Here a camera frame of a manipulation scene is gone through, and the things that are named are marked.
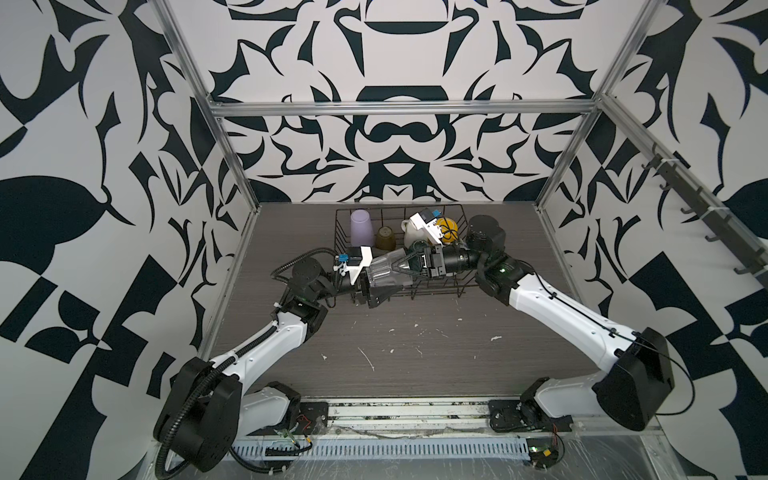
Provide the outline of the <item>cream ceramic mug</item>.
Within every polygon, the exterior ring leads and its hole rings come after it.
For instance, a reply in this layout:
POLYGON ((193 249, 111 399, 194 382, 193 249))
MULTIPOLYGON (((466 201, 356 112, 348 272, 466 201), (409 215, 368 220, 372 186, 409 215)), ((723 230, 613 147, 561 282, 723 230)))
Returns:
POLYGON ((416 242, 429 242, 430 240, 430 236, 421 221, 403 220, 400 227, 403 231, 403 247, 405 249, 410 249, 416 242))

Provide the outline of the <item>amber glass cup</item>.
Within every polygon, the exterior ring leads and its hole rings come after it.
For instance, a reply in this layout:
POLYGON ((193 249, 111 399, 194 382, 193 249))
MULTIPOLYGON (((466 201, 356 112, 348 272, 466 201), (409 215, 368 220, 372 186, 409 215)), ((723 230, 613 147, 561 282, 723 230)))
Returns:
POLYGON ((397 248, 394 231, 388 226, 380 227, 375 234, 374 246, 383 251, 394 251, 397 248))

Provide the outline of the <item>yellow ceramic mug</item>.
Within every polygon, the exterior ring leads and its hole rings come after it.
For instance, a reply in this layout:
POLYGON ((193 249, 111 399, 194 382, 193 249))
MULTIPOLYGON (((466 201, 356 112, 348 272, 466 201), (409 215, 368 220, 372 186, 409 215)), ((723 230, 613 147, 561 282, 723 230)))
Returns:
POLYGON ((441 233, 441 242, 443 244, 452 244, 460 239, 458 224, 450 219, 441 217, 436 221, 441 233))

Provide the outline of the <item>lilac plastic cup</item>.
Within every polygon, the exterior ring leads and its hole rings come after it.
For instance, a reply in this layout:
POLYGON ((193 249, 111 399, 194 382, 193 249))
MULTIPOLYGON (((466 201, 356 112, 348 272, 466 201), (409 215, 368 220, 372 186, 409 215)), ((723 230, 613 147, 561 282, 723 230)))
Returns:
POLYGON ((375 232, 368 210, 357 209, 351 213, 350 243, 352 247, 372 247, 375 244, 375 232))

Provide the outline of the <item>clear glass cup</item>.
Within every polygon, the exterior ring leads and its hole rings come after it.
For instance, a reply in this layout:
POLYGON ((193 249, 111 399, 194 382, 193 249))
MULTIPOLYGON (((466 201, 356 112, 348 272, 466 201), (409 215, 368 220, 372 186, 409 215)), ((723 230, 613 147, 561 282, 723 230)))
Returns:
POLYGON ((419 271, 413 271, 411 267, 398 266, 398 262, 408 253, 407 250, 400 248, 375 257, 371 265, 365 269, 370 284, 398 283, 402 284, 404 289, 412 286, 419 279, 419 271))

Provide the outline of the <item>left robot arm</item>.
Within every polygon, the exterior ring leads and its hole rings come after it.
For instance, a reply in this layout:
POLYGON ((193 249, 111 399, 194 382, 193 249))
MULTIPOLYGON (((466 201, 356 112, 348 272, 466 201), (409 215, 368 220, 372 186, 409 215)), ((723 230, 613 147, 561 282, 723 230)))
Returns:
POLYGON ((254 394, 249 388, 319 330, 330 300, 361 294, 374 308, 413 282, 406 261, 373 257, 368 247, 335 254, 331 270, 325 270, 316 257, 326 251, 310 250, 272 271, 285 289, 264 328, 224 354, 194 357, 182 366, 153 430, 160 444, 156 478, 172 479, 188 466, 211 470, 232 453, 240 435, 291 429, 300 394, 279 382, 254 394))

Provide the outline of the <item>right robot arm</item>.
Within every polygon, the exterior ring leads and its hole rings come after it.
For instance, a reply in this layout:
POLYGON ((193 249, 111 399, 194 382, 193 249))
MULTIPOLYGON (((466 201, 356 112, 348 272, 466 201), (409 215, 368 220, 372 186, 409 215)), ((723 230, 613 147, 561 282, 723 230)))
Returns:
POLYGON ((506 233, 488 215, 469 221, 464 236, 426 209, 402 226, 417 240, 406 246, 410 272, 443 278, 472 272, 488 296, 539 321, 586 355, 594 374, 543 378, 520 398, 520 421, 605 416, 642 431, 675 387, 666 339, 656 330, 636 331, 589 309, 556 289, 528 262, 505 249, 506 233))

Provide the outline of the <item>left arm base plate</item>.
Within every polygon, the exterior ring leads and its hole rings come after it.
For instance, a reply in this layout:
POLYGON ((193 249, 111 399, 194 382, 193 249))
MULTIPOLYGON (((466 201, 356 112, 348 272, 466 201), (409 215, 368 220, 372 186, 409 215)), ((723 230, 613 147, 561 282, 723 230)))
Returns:
POLYGON ((276 425, 262 429, 263 433, 290 432, 294 435, 324 433, 329 419, 329 403, 324 401, 301 401, 290 406, 284 418, 276 425))

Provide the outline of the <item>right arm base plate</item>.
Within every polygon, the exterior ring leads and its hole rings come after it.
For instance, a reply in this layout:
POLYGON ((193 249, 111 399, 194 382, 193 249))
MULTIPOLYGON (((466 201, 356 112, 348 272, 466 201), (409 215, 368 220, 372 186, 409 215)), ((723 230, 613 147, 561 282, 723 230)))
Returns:
POLYGON ((496 433, 571 432, 573 419, 549 417, 533 400, 491 400, 489 426, 496 433))

